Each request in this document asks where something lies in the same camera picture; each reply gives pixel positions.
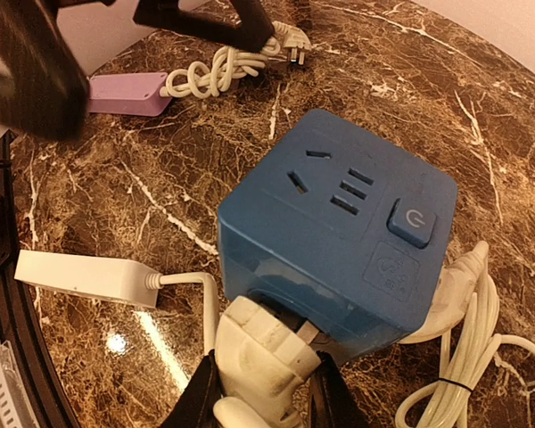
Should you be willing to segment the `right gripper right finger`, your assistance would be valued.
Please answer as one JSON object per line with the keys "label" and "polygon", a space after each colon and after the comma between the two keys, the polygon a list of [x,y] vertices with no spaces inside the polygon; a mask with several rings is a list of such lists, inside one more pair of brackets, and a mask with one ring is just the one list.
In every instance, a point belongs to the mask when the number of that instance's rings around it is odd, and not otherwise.
{"label": "right gripper right finger", "polygon": [[309,426],[369,428],[331,355],[318,351],[321,364],[309,379]]}

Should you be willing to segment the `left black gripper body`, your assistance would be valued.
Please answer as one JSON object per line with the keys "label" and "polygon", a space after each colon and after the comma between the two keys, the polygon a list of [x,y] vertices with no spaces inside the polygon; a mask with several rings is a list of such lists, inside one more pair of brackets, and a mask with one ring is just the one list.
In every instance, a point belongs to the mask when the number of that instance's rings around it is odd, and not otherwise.
{"label": "left black gripper body", "polygon": [[50,140],[79,138],[89,83],[50,1],[0,1],[0,125]]}

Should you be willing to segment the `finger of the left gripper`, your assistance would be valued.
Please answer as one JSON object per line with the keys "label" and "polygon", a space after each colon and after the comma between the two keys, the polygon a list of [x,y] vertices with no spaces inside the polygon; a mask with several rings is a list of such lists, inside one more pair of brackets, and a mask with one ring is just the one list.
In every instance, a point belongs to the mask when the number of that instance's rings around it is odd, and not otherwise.
{"label": "finger of the left gripper", "polygon": [[240,24],[235,28],[236,45],[265,45],[275,29],[261,1],[233,0]]}
{"label": "finger of the left gripper", "polygon": [[154,29],[166,29],[180,35],[198,37],[213,43],[232,46],[246,52],[260,52],[265,45],[236,45],[235,28],[221,21],[179,8],[178,1],[140,1],[134,23]]}

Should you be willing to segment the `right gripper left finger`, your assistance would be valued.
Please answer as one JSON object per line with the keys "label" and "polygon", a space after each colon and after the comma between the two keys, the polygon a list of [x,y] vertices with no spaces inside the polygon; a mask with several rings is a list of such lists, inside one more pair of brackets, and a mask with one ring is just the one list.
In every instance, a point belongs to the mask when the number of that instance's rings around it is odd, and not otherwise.
{"label": "right gripper left finger", "polygon": [[191,380],[160,428],[218,428],[213,407],[222,397],[222,386],[211,350],[202,358]]}

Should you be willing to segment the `dark blue cube socket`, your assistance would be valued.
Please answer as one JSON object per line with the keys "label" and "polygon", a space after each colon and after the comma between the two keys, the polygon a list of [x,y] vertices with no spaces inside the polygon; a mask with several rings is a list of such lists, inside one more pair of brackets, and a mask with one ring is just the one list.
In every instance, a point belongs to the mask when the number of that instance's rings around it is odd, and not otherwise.
{"label": "dark blue cube socket", "polygon": [[218,207],[225,294],[307,319],[337,364],[417,331],[457,205],[434,166],[313,110]]}

